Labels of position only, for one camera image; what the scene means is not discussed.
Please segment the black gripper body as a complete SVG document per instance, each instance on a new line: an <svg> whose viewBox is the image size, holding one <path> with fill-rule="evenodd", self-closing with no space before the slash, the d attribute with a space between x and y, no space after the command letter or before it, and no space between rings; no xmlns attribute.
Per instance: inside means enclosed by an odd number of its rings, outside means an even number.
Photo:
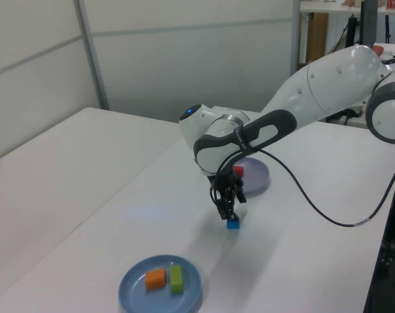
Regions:
<svg viewBox="0 0 395 313"><path fill-rule="evenodd" d="M223 195L226 191L234 192L236 183L243 185L242 178L236 172L216 175L212 181L212 188Z"/></svg>

